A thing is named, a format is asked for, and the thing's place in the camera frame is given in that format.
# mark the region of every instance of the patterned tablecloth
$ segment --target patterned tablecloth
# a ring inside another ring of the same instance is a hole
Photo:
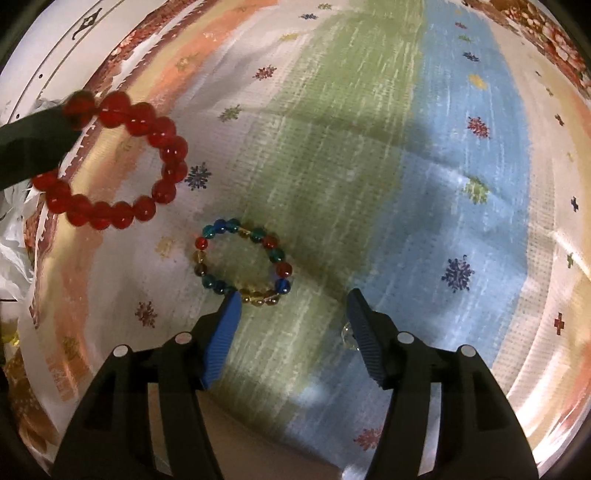
[[[591,80],[544,10],[170,0],[86,87],[169,115],[190,173],[125,231],[75,229],[42,202],[28,222],[35,283],[7,371],[40,455],[55,454],[114,346],[158,346],[217,308],[191,255],[204,225],[231,217],[275,232],[295,270],[276,307],[244,308],[214,389],[245,424],[348,478],[366,471],[390,393],[341,341],[359,287],[426,343],[478,349],[542,471],[567,444],[591,380]],[[143,140],[93,124],[62,170],[77,193],[131,202],[160,164]],[[265,285],[262,249],[226,235],[210,250],[213,273]]]

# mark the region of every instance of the red bead bracelet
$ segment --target red bead bracelet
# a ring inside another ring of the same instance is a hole
[[[108,94],[97,107],[90,92],[74,93],[62,109],[75,130],[82,130],[98,116],[105,128],[116,128],[125,124],[133,137],[147,136],[148,143],[160,150],[162,179],[154,183],[152,195],[142,195],[130,205],[117,202],[113,206],[106,202],[92,203],[86,195],[72,195],[68,182],[57,178],[57,169],[33,177],[33,186],[46,193],[47,209],[52,213],[65,213],[74,226],[89,223],[96,230],[105,230],[109,225],[127,228],[134,219],[141,222],[151,220],[156,214],[156,204],[166,205],[177,194],[176,184],[183,181],[189,168],[184,159],[189,147],[183,137],[177,135],[174,122],[167,116],[156,116],[152,105],[146,102],[132,105],[125,92]]]

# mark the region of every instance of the multicolored bead bracelet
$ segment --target multicolored bead bracelet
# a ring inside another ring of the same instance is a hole
[[[279,248],[277,238],[268,235],[262,228],[246,229],[241,225],[240,220],[236,218],[230,220],[218,219],[213,225],[206,225],[203,228],[202,236],[195,240],[195,247],[197,248],[194,255],[196,262],[195,275],[201,277],[201,282],[205,288],[211,288],[219,295],[236,291],[236,287],[233,285],[208,274],[207,265],[205,264],[205,250],[209,245],[209,240],[225,232],[238,233],[241,238],[249,238],[253,243],[261,244],[266,250],[269,260],[275,265],[275,274],[277,275],[275,288],[267,290],[265,293],[251,292],[245,288],[241,289],[242,302],[251,303],[257,307],[265,303],[267,305],[276,305],[281,296],[288,294],[291,290],[291,283],[287,279],[291,277],[293,268],[285,261],[285,252]]]

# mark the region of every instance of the bead bracelet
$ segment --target bead bracelet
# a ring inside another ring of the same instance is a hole
[[[267,235],[262,228],[255,228],[253,230],[243,228],[240,220],[236,218],[227,221],[218,219],[213,225],[206,225],[203,228],[202,236],[195,240],[195,247],[197,248],[194,256],[196,261],[195,275],[201,277],[201,282],[205,288],[212,288],[219,295],[236,291],[236,287],[208,274],[207,265],[205,264],[205,250],[209,245],[209,240],[225,232],[238,233],[242,238],[250,238],[253,243],[261,244],[267,251],[269,260],[275,265],[275,273],[278,277],[275,281],[275,288],[273,290],[267,290],[264,294],[259,291],[251,292],[247,289],[241,289],[240,295],[242,296],[242,302],[251,303],[257,307],[265,303],[267,305],[276,305],[279,298],[282,295],[288,294],[291,290],[291,283],[287,278],[291,277],[293,268],[289,263],[285,262],[285,252],[279,248],[277,238]]]
[[[134,218],[141,222],[151,220],[156,214],[156,204],[166,205],[177,194],[176,183],[187,176],[188,167],[184,162],[189,147],[183,137],[177,135],[174,122],[167,116],[156,117],[156,110],[146,102],[131,104],[125,92],[108,94],[97,107],[95,96],[90,92],[74,93],[64,104],[62,113],[74,130],[82,130],[97,115],[105,128],[125,124],[133,137],[148,138],[148,143],[160,150],[164,162],[162,179],[152,187],[151,196],[142,195],[131,206],[117,202],[113,206],[106,202],[92,203],[86,195],[72,195],[68,182],[57,178],[57,169],[33,177],[33,186],[46,193],[47,209],[52,213],[65,213],[74,226],[89,223],[96,230],[105,230],[109,225],[124,229]]]

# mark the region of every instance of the red snowflake print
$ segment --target red snowflake print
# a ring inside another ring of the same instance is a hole
[[[261,69],[258,69],[258,72],[255,73],[255,76],[252,78],[257,80],[270,79],[271,77],[273,77],[273,73],[275,72],[275,70],[276,68],[271,65],[269,65],[268,67],[263,67]]]
[[[140,322],[142,322],[143,326],[154,328],[154,320],[158,314],[154,313],[154,308],[152,307],[151,301],[149,301],[147,304],[141,301],[138,305],[138,309],[135,311],[135,316]]]
[[[353,441],[358,443],[365,452],[367,452],[369,449],[375,450],[378,447],[383,428],[384,427],[382,426],[378,429],[363,429],[361,435],[359,435]]]
[[[488,138],[489,130],[486,124],[480,119],[479,116],[476,118],[468,117],[468,130],[472,130],[472,133],[480,138]]]

